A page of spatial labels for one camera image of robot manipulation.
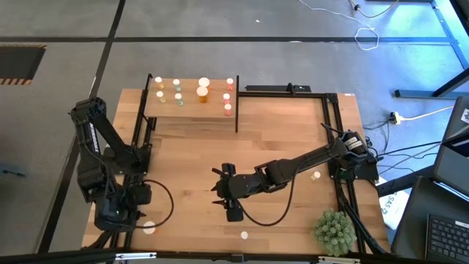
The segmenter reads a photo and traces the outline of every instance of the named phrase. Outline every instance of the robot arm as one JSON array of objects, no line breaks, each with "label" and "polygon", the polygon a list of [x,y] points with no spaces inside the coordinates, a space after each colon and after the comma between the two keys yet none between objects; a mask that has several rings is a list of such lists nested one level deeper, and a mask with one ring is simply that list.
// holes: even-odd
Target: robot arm
[{"label": "robot arm", "polygon": [[339,159],[345,169],[356,166],[366,158],[368,150],[364,146],[358,133],[346,132],[334,142],[297,158],[283,158],[256,166],[252,175],[235,175],[234,165],[231,174],[225,172],[226,169],[223,172],[213,169],[221,176],[213,191],[217,191],[218,197],[222,199],[239,199],[261,192],[278,191],[285,188],[296,174],[333,158]]},{"label": "robot arm", "polygon": [[[221,176],[221,179],[215,184],[212,191],[217,191],[217,196],[223,199],[214,203],[224,206],[228,221],[242,221],[243,208],[238,199],[262,192],[271,193],[281,190],[293,180],[296,174],[331,159],[337,159],[343,170],[354,170],[362,161],[366,160],[368,150],[365,146],[358,133],[348,131],[335,138],[334,142],[297,158],[274,160],[256,166],[255,173],[252,175],[236,175],[235,165],[223,164],[222,171],[213,169]],[[336,193],[340,205],[350,216],[358,231],[363,234],[365,242],[373,253],[385,254],[385,250],[369,234],[350,206],[340,183],[336,184]]]},{"label": "robot arm", "polygon": [[[77,181],[86,202],[94,202],[95,225],[103,231],[130,231],[142,216],[138,205],[148,204],[151,189],[134,183],[124,188],[114,174],[143,175],[148,168],[149,147],[124,144],[106,118],[106,103],[99,98],[78,102],[70,112],[80,148]],[[96,130],[109,148],[101,155]]]}]

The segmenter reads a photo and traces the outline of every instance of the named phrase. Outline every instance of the gray floor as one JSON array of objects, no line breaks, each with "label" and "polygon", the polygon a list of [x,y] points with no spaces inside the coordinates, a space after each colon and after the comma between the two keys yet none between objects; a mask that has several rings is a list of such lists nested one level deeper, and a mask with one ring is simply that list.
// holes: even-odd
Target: gray floor
[{"label": "gray floor", "polygon": [[[359,2],[368,13],[387,6]],[[22,1],[0,1],[0,36],[107,36],[118,1],[41,3],[32,7]],[[346,0],[308,3],[352,15]],[[438,3],[467,52],[468,38],[452,16],[454,11],[446,0]],[[399,4],[376,19],[356,18],[375,26],[382,37],[444,37],[429,4]],[[357,28],[354,21],[307,10],[295,0],[135,0],[127,2],[117,35],[349,37]],[[88,95],[102,51],[102,43],[49,44],[31,86],[0,87],[0,161],[28,173],[26,178],[5,175],[0,182],[0,238],[8,241],[0,245],[1,255],[35,249],[73,135],[67,111]],[[370,124],[384,120],[390,111],[412,117],[451,105],[451,100],[396,99],[392,92],[436,89],[461,71],[447,44],[380,44],[365,52],[354,43],[115,43],[98,95],[106,100],[112,120],[120,90],[143,88],[148,73],[179,78],[239,74],[241,87],[291,81],[309,84],[317,92],[355,93],[363,124]],[[388,150],[440,140],[449,115],[445,111],[392,125]],[[367,133],[380,152],[384,132],[385,128]],[[420,169],[434,158],[402,167]],[[382,164],[400,159],[386,158]],[[404,174],[407,171],[391,170],[383,177]],[[52,250],[79,248],[88,212],[73,179]]]}]

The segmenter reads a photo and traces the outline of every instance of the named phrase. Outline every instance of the wooden shelf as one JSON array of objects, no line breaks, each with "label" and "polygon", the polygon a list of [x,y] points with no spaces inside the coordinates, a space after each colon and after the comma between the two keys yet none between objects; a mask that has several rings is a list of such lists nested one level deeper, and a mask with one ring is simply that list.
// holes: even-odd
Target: wooden shelf
[{"label": "wooden shelf", "polygon": [[[183,106],[177,104],[174,95],[177,93],[173,85],[173,78],[164,78],[164,89],[159,89],[155,80],[151,80],[145,116],[147,117],[200,117],[200,118],[225,118],[234,119],[236,115],[236,78],[234,78],[233,90],[228,91],[226,79],[210,80],[208,102],[200,103],[196,89],[199,88],[198,79],[179,79]],[[156,97],[156,92],[163,91],[166,103],[161,103]],[[232,115],[225,115],[223,94],[230,94]]]}]

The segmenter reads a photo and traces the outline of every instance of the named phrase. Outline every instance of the wooden table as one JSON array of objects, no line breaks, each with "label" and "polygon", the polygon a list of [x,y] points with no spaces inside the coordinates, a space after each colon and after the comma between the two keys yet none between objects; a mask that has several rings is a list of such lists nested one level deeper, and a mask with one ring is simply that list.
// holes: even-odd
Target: wooden table
[{"label": "wooden table", "polygon": [[[126,143],[132,137],[141,90],[124,89],[117,107],[114,127]],[[363,136],[354,95],[338,95],[345,129]],[[210,189],[218,180],[211,172],[222,163],[236,165],[237,173],[252,173],[256,165],[280,158],[293,158],[327,144],[322,104],[317,99],[239,98],[239,131],[231,119],[159,117],[152,135],[153,151],[147,177],[165,184],[174,197],[174,214],[163,226],[147,235],[135,230],[133,249],[176,252],[245,252],[259,254],[324,254],[311,234],[322,213],[337,209],[333,181],[326,164],[297,177],[292,207],[287,217],[274,227],[259,227],[245,218],[226,221],[225,210],[213,205]],[[314,182],[314,171],[322,177]],[[284,212],[289,188],[274,194],[259,194],[241,200],[258,221],[272,222]],[[152,187],[149,205],[141,209],[147,217],[139,220],[158,223],[169,212],[166,192]],[[355,181],[360,217],[378,243],[389,251],[388,238],[374,187]],[[83,239],[89,245],[100,234],[93,224],[94,207]],[[248,232],[248,239],[240,237]]]}]

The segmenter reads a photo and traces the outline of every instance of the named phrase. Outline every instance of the green plant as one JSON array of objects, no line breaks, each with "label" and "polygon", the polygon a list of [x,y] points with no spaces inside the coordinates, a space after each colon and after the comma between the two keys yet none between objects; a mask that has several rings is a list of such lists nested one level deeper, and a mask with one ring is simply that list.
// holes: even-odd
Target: green plant
[{"label": "green plant", "polygon": [[324,212],[313,233],[328,255],[334,257],[348,253],[357,240],[352,220],[344,212],[334,212],[332,209]]}]

